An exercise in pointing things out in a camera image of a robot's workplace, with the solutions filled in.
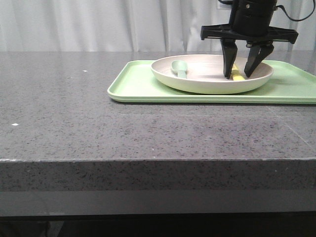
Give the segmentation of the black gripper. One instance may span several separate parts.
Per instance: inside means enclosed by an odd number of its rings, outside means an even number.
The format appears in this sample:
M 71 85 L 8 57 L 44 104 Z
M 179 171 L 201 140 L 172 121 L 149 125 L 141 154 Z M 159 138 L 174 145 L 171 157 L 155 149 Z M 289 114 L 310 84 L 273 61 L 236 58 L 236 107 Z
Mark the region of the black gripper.
M 250 47 L 244 72 L 249 78 L 259 64 L 269 56 L 274 46 L 272 41 L 284 41 L 294 44 L 298 32 L 270 26 L 276 9 L 276 0 L 234 0 L 228 24 L 202 26 L 200 38 L 221 39 L 223 52 L 224 77 L 231 77 L 233 64 L 237 56 L 235 40 L 263 42 Z

